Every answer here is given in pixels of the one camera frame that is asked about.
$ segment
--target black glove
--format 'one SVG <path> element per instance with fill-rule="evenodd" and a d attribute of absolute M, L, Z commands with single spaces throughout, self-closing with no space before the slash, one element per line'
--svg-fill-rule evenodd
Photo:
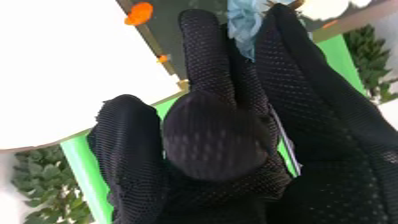
<path fill-rule="evenodd" d="M 89 135 L 114 222 L 265 223 L 267 204 L 281 198 L 291 178 L 254 65 L 227 45 L 213 14 L 187 11 L 179 23 L 192 91 L 165 118 L 167 160 L 158 116 L 135 97 L 105 103 Z M 240 70 L 229 69 L 229 57 Z"/>
<path fill-rule="evenodd" d="M 256 66 L 302 164 L 270 223 L 398 223 L 398 134 L 283 5 L 259 31 Z"/>
<path fill-rule="evenodd" d="M 327 65 L 293 11 L 275 5 L 268 12 L 256 65 L 215 16 L 187 11 L 179 22 L 192 92 L 163 124 L 169 160 L 155 110 L 133 97 L 107 102 L 89 136 L 116 223 L 396 223 L 396 132 Z M 263 92 L 304 164 L 277 203 L 290 176 Z"/>

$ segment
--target green leaves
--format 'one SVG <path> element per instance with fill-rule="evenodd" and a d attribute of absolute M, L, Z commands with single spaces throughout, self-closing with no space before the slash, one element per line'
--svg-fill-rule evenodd
<path fill-rule="evenodd" d="M 30 162 L 28 163 L 28 170 L 30 170 L 30 174 L 32 176 L 39 176 L 41 172 L 43 172 L 43 167 L 37 163 Z"/>
<path fill-rule="evenodd" d="M 384 103 L 396 99 L 396 93 L 389 92 L 389 85 L 384 85 L 382 81 L 391 72 L 386 69 L 389 60 L 389 50 L 384 50 L 386 40 L 377 39 L 375 28 L 370 25 L 345 34 L 345 40 L 370 98 Z"/>
<path fill-rule="evenodd" d="M 41 200 L 34 199 L 30 201 L 25 201 L 25 204 L 28 207 L 36 208 L 41 205 Z"/>
<path fill-rule="evenodd" d="M 43 207 L 27 216 L 25 224 L 89 224 L 91 211 L 60 147 L 20 152 L 16 159 L 11 182 L 28 198 L 25 204 Z"/>
<path fill-rule="evenodd" d="M 50 180 L 53 177 L 57 177 L 60 174 L 59 167 L 53 166 L 53 164 L 48 164 L 43 170 L 43 177 L 46 180 Z"/>

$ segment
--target finger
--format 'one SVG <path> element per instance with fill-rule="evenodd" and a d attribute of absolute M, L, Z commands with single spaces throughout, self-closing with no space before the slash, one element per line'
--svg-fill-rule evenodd
<path fill-rule="evenodd" d="M 190 90 L 211 93 L 235 105 L 226 39 L 215 15 L 203 10 L 187 10 L 179 15 L 179 27 Z"/>
<path fill-rule="evenodd" d="M 235 40 L 227 39 L 227 52 L 231 62 L 231 80 L 235 86 L 235 100 L 238 108 L 251 112 L 261 119 L 263 125 L 268 130 L 267 148 L 268 153 L 275 151 L 279 142 L 279 129 L 270 115 L 268 97 L 265 95 L 256 65 L 251 60 L 242 56 Z"/>
<path fill-rule="evenodd" d="M 371 130 L 394 136 L 375 106 L 327 65 L 295 11 L 268 11 L 256 43 L 259 81 L 302 163 L 359 156 Z"/>
<path fill-rule="evenodd" d="M 160 118 L 133 96 L 107 101 L 89 143 L 110 186 L 116 220 L 153 223 L 167 193 Z"/>
<path fill-rule="evenodd" d="M 258 117 L 231 110 L 213 95 L 190 92 L 178 100 L 163 122 L 167 159 L 185 175 L 226 181 L 265 164 L 270 139 Z"/>
<path fill-rule="evenodd" d="M 256 66 L 251 59 L 240 54 L 233 39 L 227 39 L 227 51 L 238 108 L 251 111 L 258 117 L 267 117 L 270 113 L 268 98 L 259 84 Z"/>

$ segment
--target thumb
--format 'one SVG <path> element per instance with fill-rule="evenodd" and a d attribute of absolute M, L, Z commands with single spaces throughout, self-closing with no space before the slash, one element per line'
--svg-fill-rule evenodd
<path fill-rule="evenodd" d="M 130 95 L 105 103 L 89 144 L 110 187 L 114 221 L 153 223 L 167 194 L 160 118 Z"/>

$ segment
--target hand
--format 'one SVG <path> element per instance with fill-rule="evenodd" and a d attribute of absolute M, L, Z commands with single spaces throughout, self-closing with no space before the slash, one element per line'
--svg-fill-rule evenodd
<path fill-rule="evenodd" d="M 227 43 L 215 15 L 187 11 L 192 91 L 163 123 L 131 96 L 105 103 L 89 143 L 110 185 L 116 223 L 263 223 L 290 175 L 256 68 Z"/>
<path fill-rule="evenodd" d="M 283 5 L 267 14 L 256 67 L 302 164 L 270 223 L 398 223 L 398 134 Z"/>

